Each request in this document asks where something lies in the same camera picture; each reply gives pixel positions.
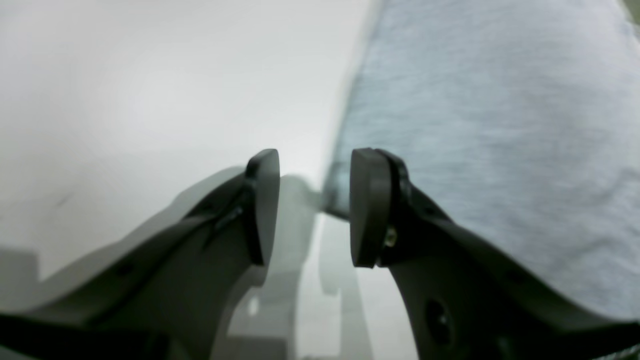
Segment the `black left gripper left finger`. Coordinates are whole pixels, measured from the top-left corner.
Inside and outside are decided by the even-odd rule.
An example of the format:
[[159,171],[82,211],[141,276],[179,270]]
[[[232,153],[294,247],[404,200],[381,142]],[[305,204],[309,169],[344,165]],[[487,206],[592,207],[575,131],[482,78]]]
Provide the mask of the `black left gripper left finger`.
[[1,353],[33,360],[208,360],[238,283],[264,282],[281,166],[264,149],[178,195],[46,280],[1,254]]

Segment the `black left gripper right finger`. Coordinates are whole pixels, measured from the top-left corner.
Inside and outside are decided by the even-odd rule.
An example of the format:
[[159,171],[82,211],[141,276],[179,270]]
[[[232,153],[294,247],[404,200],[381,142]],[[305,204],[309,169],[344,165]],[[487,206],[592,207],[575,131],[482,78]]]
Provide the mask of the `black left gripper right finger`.
[[453,221],[402,159],[350,157],[350,255],[390,271],[421,360],[637,360],[639,322],[587,310]]

